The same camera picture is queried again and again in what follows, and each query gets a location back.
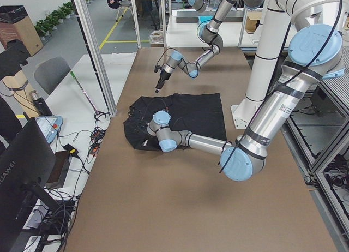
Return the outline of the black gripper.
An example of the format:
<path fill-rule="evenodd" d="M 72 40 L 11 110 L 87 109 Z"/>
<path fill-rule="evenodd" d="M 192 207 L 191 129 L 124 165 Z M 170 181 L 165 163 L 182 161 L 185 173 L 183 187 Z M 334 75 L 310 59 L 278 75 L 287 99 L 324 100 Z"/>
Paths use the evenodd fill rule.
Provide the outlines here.
<path fill-rule="evenodd" d="M 161 72 L 160 72 L 160 77 L 158 79 L 158 83 L 155 87 L 156 93 L 158 93 L 163 88 L 165 81 L 168 80 L 171 76 L 171 74 L 165 70 L 164 66 L 161 67 L 160 65 L 155 65 L 154 72 L 157 73 L 159 70 L 161 70 Z"/>

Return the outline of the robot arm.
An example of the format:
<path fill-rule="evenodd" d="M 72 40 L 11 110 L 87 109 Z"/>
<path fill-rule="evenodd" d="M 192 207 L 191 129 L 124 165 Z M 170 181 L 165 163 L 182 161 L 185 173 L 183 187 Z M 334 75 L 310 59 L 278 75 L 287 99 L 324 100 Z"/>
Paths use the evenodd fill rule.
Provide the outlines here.
<path fill-rule="evenodd" d="M 202 42 L 209 45 L 209 48 L 195 61 L 186 61 L 184 56 L 175 49 L 168 57 L 161 55 L 161 58 L 165 60 L 164 64 L 157 64 L 154 67 L 155 72 L 160 71 L 160 77 L 155 87 L 157 93 L 162 89 L 165 81 L 170 78 L 176 68 L 181 69 L 189 77 L 194 79 L 198 77 L 200 69 L 221 52 L 223 48 L 223 39 L 218 33 L 219 27 L 237 1 L 239 0 L 222 0 L 212 19 L 199 25 L 197 35 Z M 244 5 L 250 9 L 258 8 L 263 1 L 264 0 L 243 0 Z"/>
<path fill-rule="evenodd" d="M 186 62 L 178 51 L 158 68 L 156 86 L 162 89 L 176 68 L 191 78 L 223 47 L 219 27 L 240 0 L 222 0 L 213 18 L 199 31 L 209 49 L 196 61 Z M 324 78 L 344 74 L 341 32 L 348 0 L 241 0 L 249 9 L 267 3 L 262 32 L 243 101 L 233 112 L 243 127 L 235 143 L 170 129 L 170 115 L 156 112 L 147 133 L 158 139 L 163 152 L 178 146 L 220 155 L 221 171 L 231 180 L 246 181 L 265 166 L 267 148 L 308 88 Z"/>

